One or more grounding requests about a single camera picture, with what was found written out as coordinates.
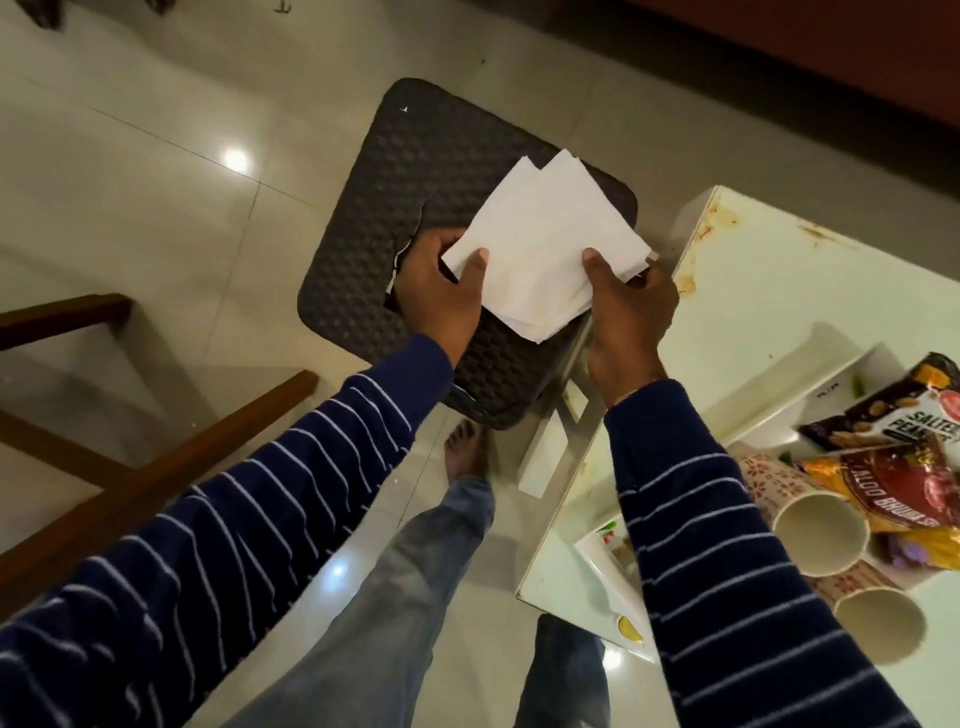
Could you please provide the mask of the white paper napkin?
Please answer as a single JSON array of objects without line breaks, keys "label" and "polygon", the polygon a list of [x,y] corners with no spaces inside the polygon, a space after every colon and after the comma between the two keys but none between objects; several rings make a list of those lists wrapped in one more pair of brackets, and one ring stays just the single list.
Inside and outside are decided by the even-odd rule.
[{"label": "white paper napkin", "polygon": [[460,279],[480,248],[488,252],[483,307],[536,345],[590,310],[584,249],[597,251],[622,282],[642,273],[652,253],[566,149],[541,168],[522,156],[441,260]]}]

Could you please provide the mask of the person's right forearm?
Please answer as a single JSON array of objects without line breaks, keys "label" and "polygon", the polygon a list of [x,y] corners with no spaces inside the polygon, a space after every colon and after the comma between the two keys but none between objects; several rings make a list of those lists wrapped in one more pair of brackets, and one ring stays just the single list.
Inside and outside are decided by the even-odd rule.
[{"label": "person's right forearm", "polygon": [[592,375],[679,728],[921,728],[669,378]]}]

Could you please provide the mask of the brown wooden furniture frame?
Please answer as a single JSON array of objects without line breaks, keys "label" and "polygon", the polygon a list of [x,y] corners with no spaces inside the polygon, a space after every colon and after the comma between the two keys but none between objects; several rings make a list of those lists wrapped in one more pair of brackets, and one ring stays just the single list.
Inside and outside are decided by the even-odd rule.
[{"label": "brown wooden furniture frame", "polygon": [[[0,309],[0,352],[106,326],[140,379],[159,394],[191,395],[206,408],[194,381],[142,306],[121,293],[87,294],[22,308]],[[84,559],[141,527],[163,506],[255,436],[314,396],[321,379],[294,370],[287,379],[139,467],[121,463],[0,408],[0,445],[99,490],[28,538],[0,553],[0,623],[62,583]]]}]

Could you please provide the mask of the brown wooden cabinet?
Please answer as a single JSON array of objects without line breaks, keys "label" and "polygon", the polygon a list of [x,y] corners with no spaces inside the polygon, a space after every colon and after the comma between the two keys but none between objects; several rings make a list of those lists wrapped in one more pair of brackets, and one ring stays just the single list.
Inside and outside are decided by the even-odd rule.
[{"label": "brown wooden cabinet", "polygon": [[960,0],[625,0],[960,131]]}]

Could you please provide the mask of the person's left leg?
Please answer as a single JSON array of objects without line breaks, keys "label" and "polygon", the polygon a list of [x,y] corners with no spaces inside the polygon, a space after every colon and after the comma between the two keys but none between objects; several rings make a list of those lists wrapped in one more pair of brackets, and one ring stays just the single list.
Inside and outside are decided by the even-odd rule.
[{"label": "person's left leg", "polygon": [[409,728],[452,600],[496,512],[461,475],[410,519],[318,642],[222,728]]}]

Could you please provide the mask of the patterned paper cup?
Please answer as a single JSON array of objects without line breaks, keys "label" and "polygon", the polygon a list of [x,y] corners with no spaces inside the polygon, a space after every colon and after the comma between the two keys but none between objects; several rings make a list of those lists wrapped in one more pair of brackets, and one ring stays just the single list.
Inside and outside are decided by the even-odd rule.
[{"label": "patterned paper cup", "polygon": [[742,443],[729,449],[753,503],[805,577],[832,577],[867,551],[866,516],[798,467]]},{"label": "patterned paper cup", "polygon": [[910,658],[928,635],[928,620],[916,599],[868,562],[806,581],[877,666]]}]

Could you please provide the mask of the person's left hand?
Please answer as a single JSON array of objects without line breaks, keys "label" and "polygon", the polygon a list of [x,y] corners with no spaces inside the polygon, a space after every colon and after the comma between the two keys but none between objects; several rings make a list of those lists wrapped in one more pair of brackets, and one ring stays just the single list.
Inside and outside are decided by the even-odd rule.
[{"label": "person's left hand", "polygon": [[455,306],[456,280],[441,271],[441,256],[465,234],[464,227],[428,229],[409,247],[393,286],[401,312],[417,334],[451,349],[465,348],[481,317],[480,306]]}]

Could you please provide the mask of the person's right hand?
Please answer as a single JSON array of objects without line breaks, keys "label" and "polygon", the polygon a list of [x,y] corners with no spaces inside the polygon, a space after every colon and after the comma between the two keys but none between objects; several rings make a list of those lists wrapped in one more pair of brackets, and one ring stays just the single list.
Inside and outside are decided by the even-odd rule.
[{"label": "person's right hand", "polygon": [[592,302],[590,375],[597,385],[665,379],[659,346],[679,304],[676,284],[655,263],[621,282],[622,293]]}]

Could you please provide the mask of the black woven plastic stool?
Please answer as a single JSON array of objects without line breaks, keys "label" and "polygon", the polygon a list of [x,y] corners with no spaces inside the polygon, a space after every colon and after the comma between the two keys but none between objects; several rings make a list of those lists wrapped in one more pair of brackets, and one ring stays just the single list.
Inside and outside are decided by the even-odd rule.
[{"label": "black woven plastic stool", "polygon": [[[557,147],[423,79],[384,95],[298,292],[301,321],[376,364],[407,329],[394,300],[408,246],[432,228],[468,228],[522,157],[544,167]],[[638,201],[622,181],[584,164],[634,227]],[[534,406],[581,334],[585,313],[535,344],[486,310],[444,403],[497,431]]]}]

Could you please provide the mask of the person's bare foot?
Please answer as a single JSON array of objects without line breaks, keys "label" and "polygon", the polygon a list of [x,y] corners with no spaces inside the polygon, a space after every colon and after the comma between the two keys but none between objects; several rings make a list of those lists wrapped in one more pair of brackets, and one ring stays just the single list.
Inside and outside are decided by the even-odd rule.
[{"label": "person's bare foot", "polygon": [[464,418],[447,437],[443,465],[448,485],[463,478],[486,479],[490,472],[490,431]]}]

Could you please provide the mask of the person's right leg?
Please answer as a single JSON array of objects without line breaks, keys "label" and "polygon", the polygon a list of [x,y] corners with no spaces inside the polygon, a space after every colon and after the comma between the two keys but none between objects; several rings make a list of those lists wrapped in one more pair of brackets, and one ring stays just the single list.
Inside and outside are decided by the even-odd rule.
[{"label": "person's right leg", "polygon": [[604,655],[599,637],[541,614],[513,728],[610,728]]}]

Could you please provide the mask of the red yellow snack packet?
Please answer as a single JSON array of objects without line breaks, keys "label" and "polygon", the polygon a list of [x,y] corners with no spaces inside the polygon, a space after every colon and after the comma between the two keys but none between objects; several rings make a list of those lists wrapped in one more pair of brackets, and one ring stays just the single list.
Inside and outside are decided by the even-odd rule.
[{"label": "red yellow snack packet", "polygon": [[847,449],[798,467],[865,516],[874,551],[890,567],[960,573],[960,479],[936,437]]}]

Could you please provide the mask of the person's left forearm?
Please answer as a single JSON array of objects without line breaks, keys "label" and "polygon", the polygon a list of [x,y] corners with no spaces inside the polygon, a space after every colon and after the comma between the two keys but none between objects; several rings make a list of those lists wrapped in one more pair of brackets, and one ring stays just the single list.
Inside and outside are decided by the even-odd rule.
[{"label": "person's left forearm", "polygon": [[0,626],[0,728],[182,728],[368,514],[448,394],[423,334]]}]

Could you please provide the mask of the white printed sachet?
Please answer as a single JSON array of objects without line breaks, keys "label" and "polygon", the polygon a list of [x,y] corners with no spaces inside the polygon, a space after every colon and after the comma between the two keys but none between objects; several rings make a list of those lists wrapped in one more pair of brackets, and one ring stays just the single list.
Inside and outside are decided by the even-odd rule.
[{"label": "white printed sachet", "polygon": [[573,543],[574,551],[598,579],[619,647],[658,665],[660,663],[650,616],[626,520],[618,510],[608,513]]}]

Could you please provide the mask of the dark peanut snack packet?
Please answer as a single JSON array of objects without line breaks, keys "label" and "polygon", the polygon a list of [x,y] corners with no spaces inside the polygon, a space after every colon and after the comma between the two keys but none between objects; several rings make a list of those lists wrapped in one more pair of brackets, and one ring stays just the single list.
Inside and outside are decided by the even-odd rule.
[{"label": "dark peanut snack packet", "polygon": [[934,435],[948,460],[960,463],[960,366],[930,352],[899,380],[844,412],[798,425],[798,433],[826,452],[914,444]]}]

